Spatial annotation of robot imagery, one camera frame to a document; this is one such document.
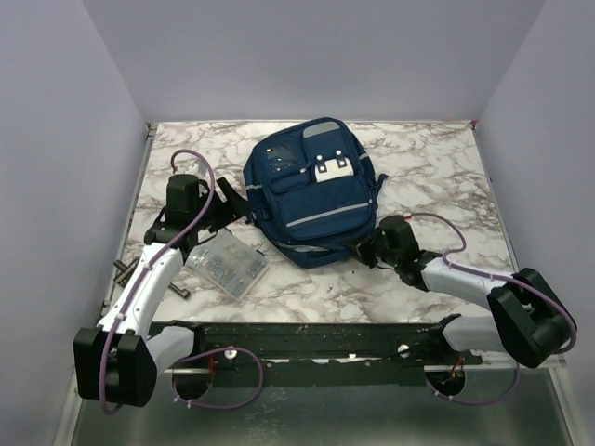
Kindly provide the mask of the navy blue student backpack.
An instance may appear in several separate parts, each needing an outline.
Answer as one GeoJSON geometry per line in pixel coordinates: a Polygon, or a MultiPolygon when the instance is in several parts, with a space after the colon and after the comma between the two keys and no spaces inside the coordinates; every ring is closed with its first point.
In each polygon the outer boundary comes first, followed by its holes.
{"type": "Polygon", "coordinates": [[[331,117],[265,137],[243,175],[248,222],[304,269],[350,257],[347,242],[375,229],[387,179],[347,125],[331,117]]]}

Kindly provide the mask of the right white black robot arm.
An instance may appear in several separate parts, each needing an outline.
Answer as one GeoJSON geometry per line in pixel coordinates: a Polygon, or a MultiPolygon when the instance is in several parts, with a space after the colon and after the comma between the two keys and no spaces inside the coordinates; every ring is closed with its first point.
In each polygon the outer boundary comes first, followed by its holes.
{"type": "Polygon", "coordinates": [[[536,368],[549,356],[571,350],[574,318],[535,269],[493,272],[456,263],[443,253],[420,248],[408,216],[388,216],[347,246],[370,268],[385,263],[401,281],[424,292],[450,295],[489,311],[487,317],[456,316],[428,341],[430,357],[446,364],[463,350],[508,354],[536,368]]]}

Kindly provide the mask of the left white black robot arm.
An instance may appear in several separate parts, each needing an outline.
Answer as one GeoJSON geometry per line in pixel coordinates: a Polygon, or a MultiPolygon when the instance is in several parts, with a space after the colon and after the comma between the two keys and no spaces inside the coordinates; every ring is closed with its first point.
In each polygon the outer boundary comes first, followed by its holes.
{"type": "Polygon", "coordinates": [[[246,216],[249,202],[221,177],[205,181],[176,174],[166,201],[144,235],[134,272],[116,303],[94,328],[73,340],[76,384],[84,400],[97,400],[113,413],[124,405],[142,407],[157,378],[177,362],[199,365],[206,354],[203,335],[189,322],[169,322],[152,332],[165,292],[199,245],[198,234],[216,234],[246,216]]]}

